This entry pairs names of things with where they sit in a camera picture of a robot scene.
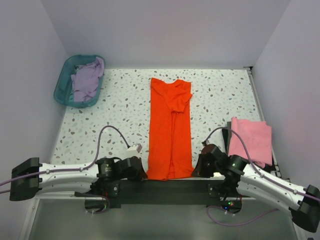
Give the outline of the orange t shirt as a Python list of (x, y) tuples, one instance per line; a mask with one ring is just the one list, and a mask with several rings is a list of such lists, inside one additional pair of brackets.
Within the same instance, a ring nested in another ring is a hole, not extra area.
[(192, 165), (191, 83), (177, 79), (150, 81), (150, 124), (147, 177), (167, 181), (189, 178)]

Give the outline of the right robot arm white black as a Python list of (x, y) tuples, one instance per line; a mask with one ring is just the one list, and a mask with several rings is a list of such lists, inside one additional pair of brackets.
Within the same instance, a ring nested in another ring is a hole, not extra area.
[(316, 233), (320, 224), (320, 191), (303, 187), (274, 176), (249, 160), (227, 156), (216, 145), (205, 146), (198, 156), (193, 177), (211, 178), (214, 173), (224, 176), (221, 193), (233, 197), (237, 193), (254, 198), (291, 216), (295, 225)]

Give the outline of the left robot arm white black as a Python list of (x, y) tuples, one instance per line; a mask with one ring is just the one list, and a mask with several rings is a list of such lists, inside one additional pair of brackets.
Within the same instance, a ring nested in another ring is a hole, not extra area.
[(25, 201), (51, 192), (99, 196), (109, 183), (122, 179), (139, 182), (146, 178), (142, 160), (136, 156), (105, 157), (90, 164), (72, 165), (40, 163), (39, 158), (33, 157), (12, 169), (9, 200)]

